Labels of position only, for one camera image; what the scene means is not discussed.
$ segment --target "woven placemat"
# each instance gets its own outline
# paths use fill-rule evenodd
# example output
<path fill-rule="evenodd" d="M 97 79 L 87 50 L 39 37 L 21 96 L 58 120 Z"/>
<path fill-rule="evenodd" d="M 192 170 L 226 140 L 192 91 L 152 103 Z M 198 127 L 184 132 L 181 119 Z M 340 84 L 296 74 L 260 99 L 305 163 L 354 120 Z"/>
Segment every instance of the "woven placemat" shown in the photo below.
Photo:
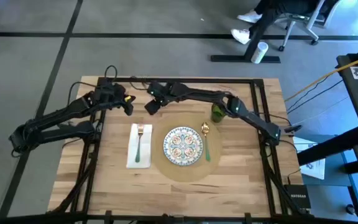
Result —
<path fill-rule="evenodd" d="M 189 127 L 193 128 L 201 136 L 204 145 L 206 144 L 201 125 L 207 122 L 209 133 L 207 134 L 209 155 L 211 161 L 205 159 L 205 149 L 203 154 L 194 164 L 189 166 L 179 166 L 165 156 L 163 151 L 163 140 L 165 136 L 174 128 Z M 181 114 L 162 118 L 153 126 L 152 135 L 152 163 L 157 169 L 169 179 L 178 182 L 192 182 L 200 180 L 212 173 L 219 164 L 222 151 L 222 141 L 218 129 L 213 122 L 200 114 Z"/>

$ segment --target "white napkin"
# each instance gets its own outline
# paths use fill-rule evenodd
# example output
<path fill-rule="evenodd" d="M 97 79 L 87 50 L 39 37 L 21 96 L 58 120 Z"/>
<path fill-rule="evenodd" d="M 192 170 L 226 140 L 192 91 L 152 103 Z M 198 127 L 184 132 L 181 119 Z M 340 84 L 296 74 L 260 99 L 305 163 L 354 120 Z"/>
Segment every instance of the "white napkin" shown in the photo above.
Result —
<path fill-rule="evenodd" d="M 149 168 L 151 164 L 151 144 L 152 144 L 152 129 L 151 124 L 145 124 L 143 135 L 140 137 L 140 161 L 135 162 L 137 146 L 139 143 L 139 135 L 137 133 L 137 124 L 132 124 L 131 134 L 129 136 L 127 168 Z"/>

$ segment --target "decorative plate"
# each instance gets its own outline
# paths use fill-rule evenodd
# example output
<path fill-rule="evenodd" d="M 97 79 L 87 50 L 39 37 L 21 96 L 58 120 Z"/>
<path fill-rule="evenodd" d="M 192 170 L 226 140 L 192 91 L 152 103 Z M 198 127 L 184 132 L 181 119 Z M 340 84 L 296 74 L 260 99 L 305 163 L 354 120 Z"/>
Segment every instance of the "decorative plate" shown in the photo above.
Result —
<path fill-rule="evenodd" d="M 188 166 L 195 163 L 203 153 L 203 140 L 192 128 L 177 127 L 164 138 L 165 156 L 174 164 Z"/>

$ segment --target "desk leg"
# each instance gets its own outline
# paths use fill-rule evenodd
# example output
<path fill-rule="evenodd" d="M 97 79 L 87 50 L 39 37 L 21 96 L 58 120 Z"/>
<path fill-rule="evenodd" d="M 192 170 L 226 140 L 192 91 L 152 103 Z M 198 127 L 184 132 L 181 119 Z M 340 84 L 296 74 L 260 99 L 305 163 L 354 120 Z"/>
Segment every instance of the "desk leg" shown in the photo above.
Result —
<path fill-rule="evenodd" d="M 298 153 L 299 165 L 324 159 L 358 145 L 358 127 Z"/>
<path fill-rule="evenodd" d="M 347 174 L 355 174 L 358 173 L 358 162 L 349 162 L 347 164 L 343 164 L 343 168 L 345 170 L 345 173 Z"/>
<path fill-rule="evenodd" d="M 264 30 L 257 31 L 249 41 L 248 48 L 244 55 L 211 55 L 212 62 L 251 62 L 251 58 L 258 47 L 258 43 L 264 34 Z M 278 56 L 264 56 L 261 63 L 281 63 Z"/>

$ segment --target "wooden table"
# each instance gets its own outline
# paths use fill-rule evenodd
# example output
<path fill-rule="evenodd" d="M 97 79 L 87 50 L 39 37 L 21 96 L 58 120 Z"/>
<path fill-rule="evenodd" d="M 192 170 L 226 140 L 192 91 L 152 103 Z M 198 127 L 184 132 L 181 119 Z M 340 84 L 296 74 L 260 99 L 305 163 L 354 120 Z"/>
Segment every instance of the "wooden table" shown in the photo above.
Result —
<path fill-rule="evenodd" d="M 82 77 L 81 81 L 96 84 L 98 77 Z M 268 107 L 271 114 L 287 117 L 278 79 L 264 79 Z M 104 121 L 98 165 L 94 177 L 89 214 L 102 215 L 112 210 L 115 215 L 184 215 L 198 217 L 269 217 L 262 161 L 259 154 L 257 131 L 251 125 L 232 118 L 217 124 L 223 141 L 218 168 L 196 182 L 175 182 L 152 164 L 149 169 L 126 169 L 127 145 L 132 123 L 155 124 L 175 113 L 198 113 L 210 116 L 211 104 L 199 101 L 171 103 L 151 116 L 144 109 L 152 97 L 145 91 L 135 90 L 129 83 L 120 83 L 128 94 L 135 95 L 134 112 L 127 116 L 122 109 L 107 111 Z M 250 85 L 243 83 L 186 83 L 192 88 L 231 91 L 239 96 L 249 110 L 253 110 Z M 93 87 L 81 85 L 78 96 Z M 259 91 L 259 110 L 262 105 Z M 285 120 L 272 117 L 278 125 Z M 282 139 L 292 142 L 291 138 Z M 48 209 L 53 209 L 74 186 L 83 150 L 82 141 L 65 146 L 57 170 Z M 278 161 L 283 183 L 287 175 L 299 169 L 293 146 L 282 142 L 277 146 Z M 292 184 L 302 184 L 301 174 L 291 175 Z M 276 212 L 280 213 L 278 193 L 273 185 Z"/>

